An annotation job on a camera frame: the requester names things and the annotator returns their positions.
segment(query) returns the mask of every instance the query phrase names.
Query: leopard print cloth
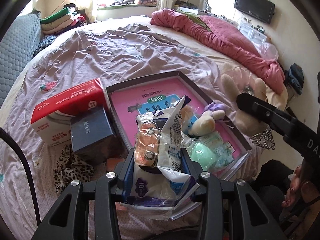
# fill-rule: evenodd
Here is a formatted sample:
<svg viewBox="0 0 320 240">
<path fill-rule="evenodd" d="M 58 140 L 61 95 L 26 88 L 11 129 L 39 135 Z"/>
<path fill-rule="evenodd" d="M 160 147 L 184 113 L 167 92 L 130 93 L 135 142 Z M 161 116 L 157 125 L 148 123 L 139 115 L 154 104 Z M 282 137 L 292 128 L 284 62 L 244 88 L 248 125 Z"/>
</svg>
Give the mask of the leopard print cloth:
<svg viewBox="0 0 320 240">
<path fill-rule="evenodd" d="M 90 181 L 93 173 L 93 166 L 74 154 L 71 144 L 66 145 L 61 152 L 57 165 L 53 169 L 56 193 L 61 194 L 74 179 L 79 179 L 81 182 Z"/>
</svg>

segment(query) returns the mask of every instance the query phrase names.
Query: quilted headboard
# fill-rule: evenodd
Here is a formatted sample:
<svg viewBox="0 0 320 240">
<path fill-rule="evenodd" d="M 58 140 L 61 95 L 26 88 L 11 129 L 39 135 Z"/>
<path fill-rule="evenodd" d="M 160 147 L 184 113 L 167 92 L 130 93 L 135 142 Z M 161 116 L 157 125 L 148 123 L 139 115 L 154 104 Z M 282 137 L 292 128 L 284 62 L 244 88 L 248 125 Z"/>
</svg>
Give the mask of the quilted headboard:
<svg viewBox="0 0 320 240">
<path fill-rule="evenodd" d="M 0 42 L 0 107 L 41 39 L 40 12 L 18 16 Z"/>
</svg>

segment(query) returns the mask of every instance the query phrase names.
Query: television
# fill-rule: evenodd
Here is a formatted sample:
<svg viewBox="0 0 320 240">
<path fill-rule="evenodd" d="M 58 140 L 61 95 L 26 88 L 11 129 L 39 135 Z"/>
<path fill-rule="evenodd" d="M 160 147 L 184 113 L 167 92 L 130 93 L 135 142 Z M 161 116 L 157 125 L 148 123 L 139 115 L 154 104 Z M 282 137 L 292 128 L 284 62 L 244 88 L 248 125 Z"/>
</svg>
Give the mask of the television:
<svg viewBox="0 0 320 240">
<path fill-rule="evenodd" d="M 275 4 L 269 0 L 235 0 L 234 8 L 267 24 L 275 13 Z"/>
</svg>

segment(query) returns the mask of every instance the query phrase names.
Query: green blanket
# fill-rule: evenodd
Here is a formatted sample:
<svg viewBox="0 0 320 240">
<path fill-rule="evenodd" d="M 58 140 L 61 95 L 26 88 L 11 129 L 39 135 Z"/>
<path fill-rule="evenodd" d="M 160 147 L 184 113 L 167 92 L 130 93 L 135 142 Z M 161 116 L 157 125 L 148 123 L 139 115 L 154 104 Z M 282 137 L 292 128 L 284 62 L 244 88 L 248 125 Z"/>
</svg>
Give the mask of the green blanket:
<svg viewBox="0 0 320 240">
<path fill-rule="evenodd" d="M 64 8 L 58 12 L 56 12 L 55 14 L 52 14 L 48 17 L 46 17 L 45 19 L 42 19 L 40 21 L 40 24 L 47 24 L 47 23 L 51 23 L 55 20 L 58 20 L 59 18 L 61 18 L 62 16 L 66 15 L 69 13 L 69 8 Z"/>
<path fill-rule="evenodd" d="M 207 31 L 209 31 L 209 32 L 211 31 L 210 28 L 194 13 L 187 13 L 187 12 L 183 12 L 181 10 L 177 10 L 177 12 L 186 15 L 191 21 L 193 21 L 196 24 L 199 24 L 200 26 L 205 28 Z"/>
</svg>

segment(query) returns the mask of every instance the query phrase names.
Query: purple flower logo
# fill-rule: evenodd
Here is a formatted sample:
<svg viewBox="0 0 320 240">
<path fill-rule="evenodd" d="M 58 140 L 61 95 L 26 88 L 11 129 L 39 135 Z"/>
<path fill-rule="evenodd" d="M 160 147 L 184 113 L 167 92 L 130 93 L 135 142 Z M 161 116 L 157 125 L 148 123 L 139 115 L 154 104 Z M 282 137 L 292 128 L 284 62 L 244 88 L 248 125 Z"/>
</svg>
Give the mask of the purple flower logo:
<svg viewBox="0 0 320 240">
<path fill-rule="evenodd" d="M 148 182 L 146 180 L 138 178 L 136 182 L 135 192 L 138 194 L 139 197 L 144 197 L 144 195 L 148 192 L 147 184 Z"/>
</svg>

